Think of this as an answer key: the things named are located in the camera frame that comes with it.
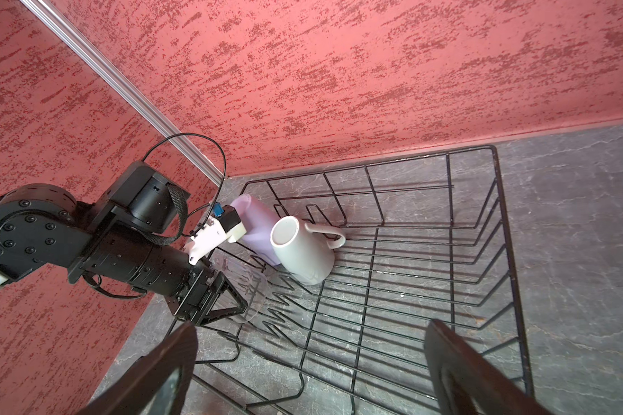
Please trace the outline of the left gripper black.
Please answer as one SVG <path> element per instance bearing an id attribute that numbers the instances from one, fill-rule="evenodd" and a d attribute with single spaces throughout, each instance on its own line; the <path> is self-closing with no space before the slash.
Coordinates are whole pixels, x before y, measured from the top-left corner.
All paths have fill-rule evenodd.
<path id="1" fill-rule="evenodd" d="M 69 282 L 84 280 L 105 297 L 136 300 L 163 296 L 173 316 L 204 326 L 247 310 L 247 300 L 209 262 L 190 264 L 188 254 L 158 245 L 139 231 L 115 223 L 99 235 L 69 267 Z"/>

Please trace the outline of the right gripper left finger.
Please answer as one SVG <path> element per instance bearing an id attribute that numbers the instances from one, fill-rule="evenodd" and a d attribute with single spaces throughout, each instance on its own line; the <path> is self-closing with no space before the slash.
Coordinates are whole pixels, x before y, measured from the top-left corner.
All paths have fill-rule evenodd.
<path id="1" fill-rule="evenodd" d="M 197 359 L 197 329 L 183 323 L 80 414 L 179 414 Z"/>

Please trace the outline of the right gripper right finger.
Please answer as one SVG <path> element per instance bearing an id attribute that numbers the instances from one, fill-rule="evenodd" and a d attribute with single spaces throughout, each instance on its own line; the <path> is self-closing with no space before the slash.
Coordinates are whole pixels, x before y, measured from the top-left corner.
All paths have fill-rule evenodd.
<path id="1" fill-rule="evenodd" d="M 442 414 L 548 414 L 442 321 L 427 325 L 424 353 Z"/>

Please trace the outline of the lavender plastic cup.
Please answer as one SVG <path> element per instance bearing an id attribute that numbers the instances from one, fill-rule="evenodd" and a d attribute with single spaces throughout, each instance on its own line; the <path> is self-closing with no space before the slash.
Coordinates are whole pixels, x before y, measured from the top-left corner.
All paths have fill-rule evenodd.
<path id="1" fill-rule="evenodd" d="M 240 242 L 254 251 L 270 266 L 279 266 L 279 258 L 273 250 L 270 234 L 280 217 L 258 198 L 243 194 L 229 204 L 239 215 L 247 233 Z"/>

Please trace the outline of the white ceramic mug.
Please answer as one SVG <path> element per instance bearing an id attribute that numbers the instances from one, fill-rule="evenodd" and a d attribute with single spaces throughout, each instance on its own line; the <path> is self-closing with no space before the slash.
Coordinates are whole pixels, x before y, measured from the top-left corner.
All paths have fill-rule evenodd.
<path id="1" fill-rule="evenodd" d="M 270 243 L 282 266 L 301 285 L 320 285 L 332 273 L 335 251 L 346 243 L 340 228 L 303 221 L 295 216 L 279 219 Z"/>

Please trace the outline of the clear glass tumbler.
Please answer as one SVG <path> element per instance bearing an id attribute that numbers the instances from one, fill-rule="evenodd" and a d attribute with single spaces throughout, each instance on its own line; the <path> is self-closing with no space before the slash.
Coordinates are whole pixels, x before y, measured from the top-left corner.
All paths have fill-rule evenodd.
<path id="1" fill-rule="evenodd" d="M 243 324 L 259 316 L 271 293 L 268 277 L 262 272 L 262 268 L 219 248 L 213 252 L 210 261 L 247 303 L 245 311 L 229 319 Z"/>

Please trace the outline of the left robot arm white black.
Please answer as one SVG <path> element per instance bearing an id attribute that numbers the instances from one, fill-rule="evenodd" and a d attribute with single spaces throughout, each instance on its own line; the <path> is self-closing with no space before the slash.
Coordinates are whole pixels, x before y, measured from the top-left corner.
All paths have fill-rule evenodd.
<path id="1" fill-rule="evenodd" d="M 0 289 L 46 264 L 70 283 L 100 290 L 104 278 L 133 297 L 156 293 L 180 320 L 204 326 L 237 316 L 247 301 L 205 259 L 192 259 L 165 235 L 188 218 L 189 194 L 148 164 L 135 162 L 98 202 L 78 202 L 63 188 L 31 184 L 0 196 Z"/>

